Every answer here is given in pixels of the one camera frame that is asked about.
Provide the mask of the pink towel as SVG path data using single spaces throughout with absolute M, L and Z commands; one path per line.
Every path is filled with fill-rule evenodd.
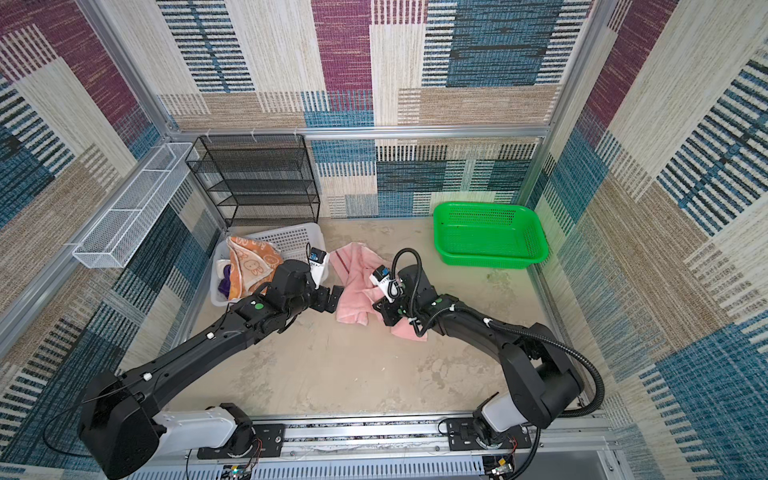
M 396 272 L 400 258 L 411 254 L 416 260 L 416 279 L 407 280 L 403 274 Z M 330 254 L 330 263 L 344 291 L 340 297 L 336 310 L 336 320 L 342 324 L 359 324 L 366 326 L 371 316 L 382 320 L 382 317 L 374 311 L 373 304 L 384 297 L 384 294 L 373 285 L 370 280 L 371 273 L 380 265 L 385 265 L 383 258 L 360 242 L 349 243 Z M 409 322 L 402 320 L 395 327 L 389 327 L 391 333 L 399 338 L 421 341 L 426 340 L 426 334 L 418 331 L 411 323 L 416 320 L 416 307 L 414 306 L 415 294 L 413 289 L 417 281 L 423 276 L 422 262 L 419 253 L 412 248 L 404 248 L 397 252 L 390 266 L 393 276 L 400 286 L 400 295 L 410 295 L 411 315 Z

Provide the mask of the white plastic laundry basket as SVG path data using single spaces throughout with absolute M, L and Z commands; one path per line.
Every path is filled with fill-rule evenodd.
M 304 223 L 248 235 L 228 236 L 214 249 L 209 295 L 224 307 L 273 279 L 286 260 L 306 261 L 306 246 L 325 251 L 320 226 Z

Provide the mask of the green plastic basket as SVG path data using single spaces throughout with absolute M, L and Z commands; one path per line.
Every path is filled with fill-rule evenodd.
M 434 243 L 447 265 L 526 269 L 549 245 L 536 213 L 519 205 L 446 202 L 433 211 Z

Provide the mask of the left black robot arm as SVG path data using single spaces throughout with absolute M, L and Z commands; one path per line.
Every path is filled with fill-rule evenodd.
M 334 312 L 342 292 L 338 285 L 317 285 L 309 264 L 285 261 L 271 281 L 166 354 L 120 375 L 94 377 L 84 391 L 79 439 L 109 479 L 128 477 L 153 457 L 177 451 L 254 454 L 252 421 L 234 404 L 185 413 L 168 413 L 165 406 L 228 358 L 287 330 L 305 310 Z

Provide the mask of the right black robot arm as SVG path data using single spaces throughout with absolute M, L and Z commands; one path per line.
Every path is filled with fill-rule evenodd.
M 437 293 L 416 265 L 401 270 L 396 282 L 383 276 L 387 272 L 381 267 L 372 275 L 389 289 L 373 303 L 386 325 L 404 320 L 406 331 L 419 338 L 433 331 L 461 340 L 501 366 L 508 392 L 493 395 L 473 413 L 472 427 L 483 447 L 496 447 L 514 427 L 548 427 L 582 393 L 584 380 L 572 356 L 545 325 L 496 321 L 455 296 Z

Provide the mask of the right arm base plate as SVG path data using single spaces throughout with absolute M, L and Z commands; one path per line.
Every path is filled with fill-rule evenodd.
M 444 418 L 437 424 L 438 433 L 448 439 L 450 451 L 516 450 L 532 446 L 532 431 L 524 426 L 513 426 L 498 433 L 490 430 L 482 437 L 472 417 Z

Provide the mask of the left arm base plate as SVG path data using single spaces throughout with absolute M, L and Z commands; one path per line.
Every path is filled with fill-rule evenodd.
M 285 424 L 252 424 L 239 426 L 221 447 L 201 448 L 198 460 L 276 458 L 281 455 Z

